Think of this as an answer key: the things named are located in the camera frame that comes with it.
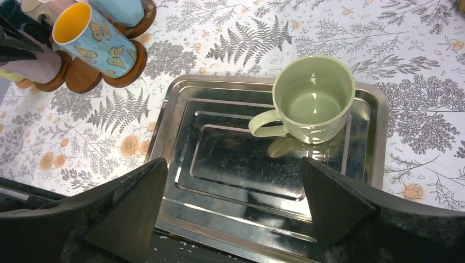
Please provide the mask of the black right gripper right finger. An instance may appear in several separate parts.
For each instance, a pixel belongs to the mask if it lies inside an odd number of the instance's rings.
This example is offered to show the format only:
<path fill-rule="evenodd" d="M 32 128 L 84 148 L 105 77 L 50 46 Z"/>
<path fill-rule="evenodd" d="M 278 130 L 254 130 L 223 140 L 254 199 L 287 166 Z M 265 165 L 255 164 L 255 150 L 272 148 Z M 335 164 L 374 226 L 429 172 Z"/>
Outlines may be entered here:
<path fill-rule="evenodd" d="M 464 212 L 391 195 L 309 157 L 300 174 L 328 262 L 464 262 Z"/>

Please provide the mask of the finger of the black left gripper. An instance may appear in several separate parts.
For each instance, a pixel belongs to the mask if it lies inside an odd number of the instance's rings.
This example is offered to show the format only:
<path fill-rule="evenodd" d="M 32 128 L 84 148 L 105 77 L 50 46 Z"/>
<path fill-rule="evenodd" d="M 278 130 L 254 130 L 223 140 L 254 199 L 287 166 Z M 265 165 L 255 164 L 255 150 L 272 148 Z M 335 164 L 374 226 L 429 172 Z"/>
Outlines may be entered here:
<path fill-rule="evenodd" d="M 20 33 L 1 16 L 1 66 L 12 61 L 36 60 L 41 46 Z"/>

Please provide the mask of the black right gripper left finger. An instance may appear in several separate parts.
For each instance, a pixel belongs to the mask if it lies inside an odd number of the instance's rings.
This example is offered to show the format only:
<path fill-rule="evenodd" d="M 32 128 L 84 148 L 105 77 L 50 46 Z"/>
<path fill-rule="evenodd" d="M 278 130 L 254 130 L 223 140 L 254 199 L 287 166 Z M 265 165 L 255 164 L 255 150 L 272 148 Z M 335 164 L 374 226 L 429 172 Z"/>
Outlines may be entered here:
<path fill-rule="evenodd" d="M 145 262 L 167 176 L 157 158 L 37 209 L 1 212 L 1 262 Z"/>

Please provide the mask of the dark green mug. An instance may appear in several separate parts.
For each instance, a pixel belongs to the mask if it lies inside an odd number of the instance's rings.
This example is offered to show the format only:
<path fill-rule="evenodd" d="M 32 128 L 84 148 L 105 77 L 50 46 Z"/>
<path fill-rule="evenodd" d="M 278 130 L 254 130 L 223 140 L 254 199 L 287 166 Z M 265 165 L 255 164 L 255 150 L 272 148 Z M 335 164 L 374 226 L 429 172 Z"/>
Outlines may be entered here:
<path fill-rule="evenodd" d="M 1 17 L 18 30 L 23 30 L 26 24 L 36 24 L 32 18 L 21 11 L 20 3 L 16 0 L 1 1 Z"/>

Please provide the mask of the purple grey mug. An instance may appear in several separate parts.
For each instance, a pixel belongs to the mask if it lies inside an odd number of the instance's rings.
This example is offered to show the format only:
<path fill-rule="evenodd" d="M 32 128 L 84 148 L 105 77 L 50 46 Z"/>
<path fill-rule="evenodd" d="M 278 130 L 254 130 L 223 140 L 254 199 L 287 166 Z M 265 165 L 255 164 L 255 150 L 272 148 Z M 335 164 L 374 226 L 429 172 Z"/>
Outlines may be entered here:
<path fill-rule="evenodd" d="M 45 84 L 50 82 L 60 71 L 60 56 L 28 33 L 22 30 L 19 30 L 19 32 L 41 46 L 43 52 L 35 53 L 37 56 L 36 60 L 12 61 L 1 66 L 1 68 L 12 71 L 36 83 Z"/>

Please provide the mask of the light wooden coaster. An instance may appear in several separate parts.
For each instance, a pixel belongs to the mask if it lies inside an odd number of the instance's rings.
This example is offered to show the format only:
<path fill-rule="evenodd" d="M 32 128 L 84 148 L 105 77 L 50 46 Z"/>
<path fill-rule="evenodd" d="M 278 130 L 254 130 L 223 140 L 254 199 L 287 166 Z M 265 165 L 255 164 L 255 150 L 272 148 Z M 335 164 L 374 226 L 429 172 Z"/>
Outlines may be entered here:
<path fill-rule="evenodd" d="M 16 81 L 16 82 L 15 82 L 15 85 L 16 85 L 18 88 L 26 89 L 26 88 L 29 88 L 30 86 L 34 85 L 34 82 L 31 81 L 30 79 L 24 78 L 24 79 L 21 80 L 21 81 Z"/>

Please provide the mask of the blue mug yellow inside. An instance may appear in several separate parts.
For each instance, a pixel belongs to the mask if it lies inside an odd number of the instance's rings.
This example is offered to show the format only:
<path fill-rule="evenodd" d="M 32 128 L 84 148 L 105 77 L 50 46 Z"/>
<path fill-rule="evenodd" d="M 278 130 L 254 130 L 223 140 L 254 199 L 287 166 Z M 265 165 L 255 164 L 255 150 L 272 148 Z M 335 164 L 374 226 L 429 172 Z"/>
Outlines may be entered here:
<path fill-rule="evenodd" d="M 88 3 L 75 3 L 57 18 L 56 44 L 111 78 L 126 75 L 135 65 L 137 49 Z"/>

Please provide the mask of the light blue mug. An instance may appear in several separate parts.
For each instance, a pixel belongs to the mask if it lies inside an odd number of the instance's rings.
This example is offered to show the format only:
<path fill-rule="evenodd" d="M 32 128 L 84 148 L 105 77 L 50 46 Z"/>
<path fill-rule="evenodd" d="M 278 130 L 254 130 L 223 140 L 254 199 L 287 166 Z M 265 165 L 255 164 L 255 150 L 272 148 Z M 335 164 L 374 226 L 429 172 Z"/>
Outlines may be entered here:
<path fill-rule="evenodd" d="M 90 0 L 89 2 L 124 27 L 135 27 L 145 16 L 141 0 Z"/>

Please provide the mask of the reddish brown coaster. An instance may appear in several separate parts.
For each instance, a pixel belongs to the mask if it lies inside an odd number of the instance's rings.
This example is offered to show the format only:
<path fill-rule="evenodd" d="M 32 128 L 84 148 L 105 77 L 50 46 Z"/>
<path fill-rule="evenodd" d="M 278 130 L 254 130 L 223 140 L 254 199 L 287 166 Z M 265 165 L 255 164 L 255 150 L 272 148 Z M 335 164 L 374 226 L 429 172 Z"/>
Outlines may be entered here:
<path fill-rule="evenodd" d="M 119 78 L 111 78 L 107 75 L 103 75 L 103 80 L 110 86 L 115 88 L 124 88 L 132 84 L 143 72 L 146 62 L 148 59 L 148 54 L 146 49 L 138 41 L 131 39 L 131 42 L 135 45 L 137 55 L 134 66 L 128 73 Z"/>

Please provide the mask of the light green mug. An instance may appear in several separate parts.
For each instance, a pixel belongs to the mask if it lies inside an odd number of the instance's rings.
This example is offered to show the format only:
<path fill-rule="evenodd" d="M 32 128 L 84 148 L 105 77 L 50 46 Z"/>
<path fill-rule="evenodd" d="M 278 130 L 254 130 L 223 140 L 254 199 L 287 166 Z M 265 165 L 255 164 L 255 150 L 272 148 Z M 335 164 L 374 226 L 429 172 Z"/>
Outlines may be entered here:
<path fill-rule="evenodd" d="M 299 58 L 275 79 L 274 109 L 253 117 L 248 128 L 259 138 L 290 134 L 307 144 L 327 142 L 346 124 L 355 90 L 354 76 L 340 60 Z"/>

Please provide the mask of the scratched dark brown coaster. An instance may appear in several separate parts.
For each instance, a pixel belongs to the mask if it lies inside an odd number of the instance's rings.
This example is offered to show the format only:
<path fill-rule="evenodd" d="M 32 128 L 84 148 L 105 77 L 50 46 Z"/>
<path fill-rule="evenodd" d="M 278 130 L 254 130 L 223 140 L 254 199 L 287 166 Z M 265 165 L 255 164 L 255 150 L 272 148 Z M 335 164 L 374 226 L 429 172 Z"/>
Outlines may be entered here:
<path fill-rule="evenodd" d="M 124 27 L 118 23 L 114 23 L 114 26 L 128 39 L 137 38 L 146 32 L 156 17 L 156 5 L 152 0 L 143 0 L 144 7 L 144 17 L 143 19 L 134 27 Z"/>

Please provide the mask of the green mug white inside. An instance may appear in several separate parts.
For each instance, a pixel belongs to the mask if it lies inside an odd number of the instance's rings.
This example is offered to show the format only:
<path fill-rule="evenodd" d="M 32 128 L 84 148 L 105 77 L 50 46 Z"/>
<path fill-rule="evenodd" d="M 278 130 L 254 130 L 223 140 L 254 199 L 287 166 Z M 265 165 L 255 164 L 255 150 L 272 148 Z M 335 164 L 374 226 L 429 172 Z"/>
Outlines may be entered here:
<path fill-rule="evenodd" d="M 16 73 L 12 72 L 12 71 L 3 69 L 3 68 L 0 68 L 0 77 L 2 79 L 6 79 L 6 80 L 9 80 L 11 82 L 20 82 L 20 81 L 23 81 L 25 79 L 25 77 L 23 77 L 21 75 L 18 75 Z"/>

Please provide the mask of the pink mug white inside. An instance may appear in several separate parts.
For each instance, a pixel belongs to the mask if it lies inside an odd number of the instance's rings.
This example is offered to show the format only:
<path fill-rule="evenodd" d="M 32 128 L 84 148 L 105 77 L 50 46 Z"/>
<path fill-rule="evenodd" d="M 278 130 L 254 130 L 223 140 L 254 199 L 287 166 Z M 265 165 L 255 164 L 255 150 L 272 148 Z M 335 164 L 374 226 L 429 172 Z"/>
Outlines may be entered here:
<path fill-rule="evenodd" d="M 77 1 L 75 0 L 51 0 L 46 3 L 46 5 L 55 13 L 60 15 L 63 11 L 65 11 L 68 7 L 76 4 Z"/>

